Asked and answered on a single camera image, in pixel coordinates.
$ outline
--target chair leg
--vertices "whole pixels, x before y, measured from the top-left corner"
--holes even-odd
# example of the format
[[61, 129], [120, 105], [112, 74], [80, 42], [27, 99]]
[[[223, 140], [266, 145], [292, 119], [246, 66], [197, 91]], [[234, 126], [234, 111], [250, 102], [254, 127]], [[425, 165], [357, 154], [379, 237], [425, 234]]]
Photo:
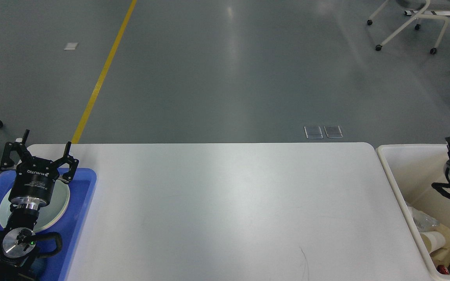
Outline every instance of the chair leg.
[[431, 18], [433, 20], [443, 20], [444, 24], [441, 29], [441, 33], [439, 34], [439, 37], [437, 38], [437, 41], [435, 42], [435, 46], [430, 50], [430, 53], [434, 55], [437, 52], [437, 47], [440, 45], [442, 41], [442, 37], [445, 33], [445, 30], [447, 29], [447, 26], [449, 25], [449, 18], [447, 16], [439, 16], [436, 14], [420, 14], [420, 18]]
[[373, 18], [388, 4], [390, 0], [385, 0], [385, 2], [368, 18], [368, 25], [373, 24]]
[[407, 20], [403, 25], [401, 25], [397, 30], [395, 30], [388, 38], [386, 38], [380, 45], [383, 47], [386, 43], [388, 43], [390, 40], [392, 40], [399, 32], [404, 30], [405, 27], [407, 27], [410, 23], [412, 23], [414, 20], [418, 18], [419, 15], [411, 16], [409, 20]]

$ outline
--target white storage box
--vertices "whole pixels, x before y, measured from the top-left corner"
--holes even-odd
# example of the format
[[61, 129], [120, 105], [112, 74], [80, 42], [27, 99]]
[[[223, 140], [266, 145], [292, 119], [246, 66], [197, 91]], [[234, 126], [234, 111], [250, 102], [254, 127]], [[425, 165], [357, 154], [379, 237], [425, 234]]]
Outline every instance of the white storage box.
[[447, 183], [443, 175], [447, 151], [446, 144], [392, 144], [377, 148], [393, 193], [430, 274], [434, 279], [444, 280], [450, 280], [450, 276], [436, 271], [405, 201], [450, 228], [450, 200], [431, 186], [433, 182]]

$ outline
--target gray floor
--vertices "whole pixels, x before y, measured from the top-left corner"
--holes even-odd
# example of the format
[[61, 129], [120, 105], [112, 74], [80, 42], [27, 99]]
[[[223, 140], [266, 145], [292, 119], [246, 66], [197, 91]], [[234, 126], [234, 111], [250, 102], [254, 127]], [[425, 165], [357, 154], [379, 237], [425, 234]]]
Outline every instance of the gray floor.
[[[81, 143], [319, 142], [342, 126], [373, 146], [450, 135], [450, 26], [411, 25], [380, 0], [139, 0]], [[69, 141], [130, 0], [0, 0], [0, 154]], [[62, 50], [67, 42], [77, 50]]]

